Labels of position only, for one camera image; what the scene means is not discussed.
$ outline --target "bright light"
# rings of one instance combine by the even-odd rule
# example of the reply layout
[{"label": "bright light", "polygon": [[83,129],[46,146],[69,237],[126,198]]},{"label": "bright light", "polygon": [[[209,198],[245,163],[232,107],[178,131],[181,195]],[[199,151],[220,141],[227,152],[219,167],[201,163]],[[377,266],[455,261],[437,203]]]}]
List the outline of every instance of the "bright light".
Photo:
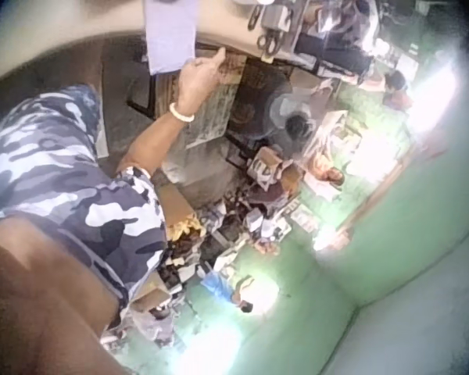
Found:
[{"label": "bright light", "polygon": [[257,277],[242,292],[242,299],[253,304],[252,314],[263,315],[273,307],[278,298],[280,288],[269,278]]},{"label": "bright light", "polygon": [[337,236],[337,230],[333,225],[325,224],[322,226],[317,236],[313,239],[313,249],[316,252],[326,249],[332,244]]},{"label": "bright light", "polygon": [[234,327],[219,325],[195,336],[179,358],[177,375],[222,375],[235,362],[242,335]]},{"label": "bright light", "polygon": [[320,32],[326,33],[327,31],[330,31],[333,26],[334,26],[334,22],[332,21],[331,17],[328,17],[328,18],[325,20],[325,24],[324,24],[323,27],[321,28]]},{"label": "bright light", "polygon": [[456,78],[450,66],[430,77],[414,90],[414,105],[409,110],[408,127],[415,134],[432,130],[443,113],[456,88]]},{"label": "bright light", "polygon": [[383,41],[379,37],[375,40],[374,55],[375,56],[386,56],[391,49],[391,46],[387,41]]},{"label": "bright light", "polygon": [[388,138],[367,131],[345,171],[377,183],[395,168],[397,152],[398,146]]}]

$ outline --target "camouflage shirt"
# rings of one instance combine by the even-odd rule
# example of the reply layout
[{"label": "camouflage shirt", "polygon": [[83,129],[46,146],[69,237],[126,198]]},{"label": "camouflage shirt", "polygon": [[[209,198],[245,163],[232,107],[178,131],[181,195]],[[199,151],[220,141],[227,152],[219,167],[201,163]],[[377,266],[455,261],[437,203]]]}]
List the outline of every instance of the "camouflage shirt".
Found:
[{"label": "camouflage shirt", "polygon": [[0,219],[21,216],[63,245],[119,299],[120,315],[166,247],[149,174],[99,169],[99,101],[88,86],[19,104],[0,123]]}]

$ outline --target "white bracelet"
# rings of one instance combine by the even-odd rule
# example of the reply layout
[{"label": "white bracelet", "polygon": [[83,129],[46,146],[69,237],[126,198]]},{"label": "white bracelet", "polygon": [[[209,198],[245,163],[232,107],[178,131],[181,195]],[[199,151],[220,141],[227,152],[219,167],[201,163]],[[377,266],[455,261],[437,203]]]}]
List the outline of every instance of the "white bracelet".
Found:
[{"label": "white bracelet", "polygon": [[174,103],[170,103],[170,107],[169,107],[169,110],[170,110],[170,113],[172,113],[174,115],[174,117],[180,121],[184,121],[185,123],[190,123],[191,121],[193,121],[195,119],[195,115],[193,116],[185,116],[185,115],[181,115],[176,109],[175,109],[175,102]]}]

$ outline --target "scissors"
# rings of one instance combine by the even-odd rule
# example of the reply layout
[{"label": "scissors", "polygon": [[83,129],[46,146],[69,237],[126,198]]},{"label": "scissors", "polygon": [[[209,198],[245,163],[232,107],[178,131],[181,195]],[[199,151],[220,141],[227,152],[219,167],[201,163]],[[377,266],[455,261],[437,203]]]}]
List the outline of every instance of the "scissors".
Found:
[{"label": "scissors", "polygon": [[276,55],[283,44],[283,32],[277,30],[268,30],[265,35],[257,38],[257,48],[261,49],[266,55]]},{"label": "scissors", "polygon": [[252,31],[253,29],[256,28],[257,21],[259,20],[259,17],[260,17],[260,13],[262,12],[263,12],[263,6],[256,5],[256,7],[254,8],[252,12],[252,15],[250,16],[249,27],[248,27],[249,31]]}]

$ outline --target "person in blue shirt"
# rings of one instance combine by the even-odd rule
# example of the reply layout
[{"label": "person in blue shirt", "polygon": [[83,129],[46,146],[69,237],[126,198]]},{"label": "person in blue shirt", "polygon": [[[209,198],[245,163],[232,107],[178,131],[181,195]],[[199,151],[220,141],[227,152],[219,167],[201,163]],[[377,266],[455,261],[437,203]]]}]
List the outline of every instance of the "person in blue shirt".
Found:
[{"label": "person in blue shirt", "polygon": [[244,313],[251,313],[253,304],[242,299],[242,291],[248,288],[253,281],[253,277],[245,277],[236,284],[236,288],[233,288],[225,277],[217,271],[211,270],[203,278],[202,285],[217,300],[236,305]]}]

